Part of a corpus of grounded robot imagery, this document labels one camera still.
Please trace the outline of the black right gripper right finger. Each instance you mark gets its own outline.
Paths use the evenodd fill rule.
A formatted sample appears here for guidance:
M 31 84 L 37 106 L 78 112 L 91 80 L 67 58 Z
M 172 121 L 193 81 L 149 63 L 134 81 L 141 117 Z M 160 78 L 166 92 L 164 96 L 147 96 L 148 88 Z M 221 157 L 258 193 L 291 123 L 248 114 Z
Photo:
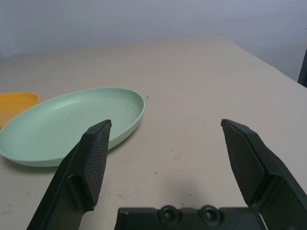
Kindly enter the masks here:
M 223 119 L 231 169 L 248 207 L 269 230 L 305 230 L 307 195 L 283 161 L 248 126 Z

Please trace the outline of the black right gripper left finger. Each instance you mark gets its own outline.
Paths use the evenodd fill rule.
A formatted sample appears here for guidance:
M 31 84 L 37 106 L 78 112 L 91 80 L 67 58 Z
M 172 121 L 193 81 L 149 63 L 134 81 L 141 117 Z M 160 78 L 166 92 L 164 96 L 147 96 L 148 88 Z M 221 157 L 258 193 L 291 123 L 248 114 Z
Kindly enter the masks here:
M 112 127 L 102 121 L 82 135 L 57 168 L 29 230 L 77 230 L 83 215 L 98 203 Z

